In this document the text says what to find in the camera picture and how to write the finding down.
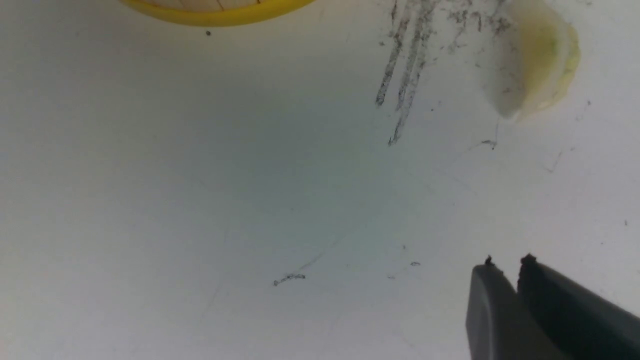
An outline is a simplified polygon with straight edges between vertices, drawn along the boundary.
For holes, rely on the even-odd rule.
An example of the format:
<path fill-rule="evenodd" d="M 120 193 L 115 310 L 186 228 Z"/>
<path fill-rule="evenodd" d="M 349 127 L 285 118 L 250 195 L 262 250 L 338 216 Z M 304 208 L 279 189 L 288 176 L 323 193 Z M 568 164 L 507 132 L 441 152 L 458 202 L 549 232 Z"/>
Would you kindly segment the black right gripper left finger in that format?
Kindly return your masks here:
<path fill-rule="evenodd" d="M 491 256 L 471 271 L 465 328 L 472 360 L 567 360 Z"/>

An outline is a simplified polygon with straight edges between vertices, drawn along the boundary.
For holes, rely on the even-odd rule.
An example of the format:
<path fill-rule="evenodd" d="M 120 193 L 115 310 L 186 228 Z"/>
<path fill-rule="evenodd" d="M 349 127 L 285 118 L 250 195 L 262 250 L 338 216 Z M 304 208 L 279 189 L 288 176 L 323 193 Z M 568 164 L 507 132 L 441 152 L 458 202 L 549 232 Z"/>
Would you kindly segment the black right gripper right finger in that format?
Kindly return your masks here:
<path fill-rule="evenodd" d="M 518 297 L 535 323 L 572 360 L 638 360 L 640 319 L 528 254 Z"/>

